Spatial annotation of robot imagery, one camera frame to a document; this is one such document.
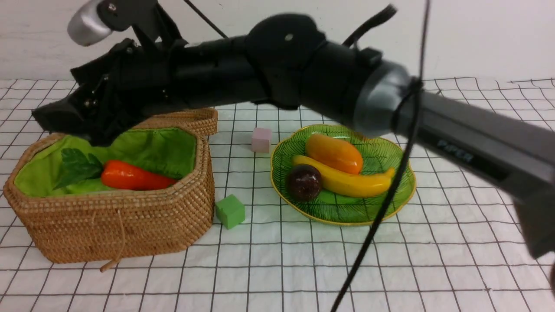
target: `orange carrot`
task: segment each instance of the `orange carrot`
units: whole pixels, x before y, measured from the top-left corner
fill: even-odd
[[[100,180],[107,187],[129,190],[165,189],[177,182],[120,160],[107,161]]]

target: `yellow rim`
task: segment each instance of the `yellow rim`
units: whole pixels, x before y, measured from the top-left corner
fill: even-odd
[[[310,215],[304,211],[302,211],[301,209],[299,209],[297,206],[295,206],[292,202],[290,202],[287,198],[285,198],[285,196],[283,196],[283,194],[278,190],[278,188],[276,187],[275,183],[274,183],[274,153],[275,151],[278,149],[279,145],[281,145],[283,142],[289,140],[291,137],[293,137],[295,134],[297,134],[298,132],[307,129],[307,128],[311,128],[314,126],[322,126],[325,125],[327,127],[332,127],[332,128],[345,128],[342,125],[331,125],[331,124],[312,124],[312,125],[308,125],[306,127],[302,127],[301,129],[295,131],[291,136],[289,136],[288,138],[286,138],[285,140],[279,142],[276,147],[274,148],[274,150],[272,150],[272,153],[270,154],[270,181],[272,182],[272,187],[274,188],[274,190],[277,192],[277,194],[279,195],[279,197],[281,197],[286,203],[289,204],[289,206],[295,208],[295,210],[297,210],[298,212],[300,212],[302,215],[304,215],[305,217],[318,221],[318,222],[322,222],[325,224],[331,224],[331,225],[339,225],[342,227],[363,227],[365,225],[371,225],[372,223],[374,223],[374,221],[368,221],[368,222],[358,222],[358,223],[343,223],[343,222],[333,222],[333,221],[327,221],[327,220],[323,220],[320,218],[317,218],[313,215]],[[400,151],[403,151],[401,149],[401,147],[399,147],[399,145],[395,144],[393,141],[390,141],[388,139],[384,139],[384,138],[374,138],[374,139],[368,139],[368,138],[364,138],[366,140],[384,140],[387,141],[391,144],[393,144],[396,148],[398,148]],[[414,187],[412,188],[412,192],[411,194],[408,196],[407,200],[405,200],[402,204],[399,205],[399,207],[397,207],[397,209],[395,209],[395,211],[393,211],[390,215],[386,216],[383,218],[383,220],[387,220],[389,218],[391,218],[392,216],[396,215],[399,210],[401,210],[401,208],[403,208],[410,200],[411,198],[414,196],[415,192],[416,192],[416,176],[415,173],[412,171],[411,168],[411,163],[410,161],[408,162],[408,170],[410,171],[410,173],[412,174],[413,180],[414,180]]]

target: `woven basket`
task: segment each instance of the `woven basket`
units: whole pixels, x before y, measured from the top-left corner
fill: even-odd
[[[176,125],[184,125],[194,129],[200,136],[216,134],[218,128],[218,111],[213,108],[191,109],[155,115],[150,117],[148,121],[156,119],[172,120]]]
[[[172,119],[153,118],[137,129],[179,128],[196,137],[193,171],[168,189],[31,198],[14,184],[23,166],[63,138],[52,134],[31,145],[4,185],[4,194],[35,246],[54,263],[110,260],[175,253],[186,249],[212,226],[214,177],[207,138]],[[215,132],[203,128],[204,132]]]

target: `basket handle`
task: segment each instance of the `basket handle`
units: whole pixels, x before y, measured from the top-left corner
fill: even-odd
[[[122,260],[122,253],[123,253],[123,249],[125,248],[125,227],[123,227],[122,214],[119,211],[119,209],[118,209],[118,217],[119,217],[119,226],[122,231],[122,247],[119,249],[119,252],[114,259],[110,260],[110,262],[100,267],[100,272],[102,273],[111,269],[113,266],[117,265]]]

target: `dark red fruit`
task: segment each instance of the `dark red fruit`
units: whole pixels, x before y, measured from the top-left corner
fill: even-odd
[[[298,202],[309,202],[322,191],[322,175],[313,166],[300,164],[287,175],[286,187],[289,195]]]

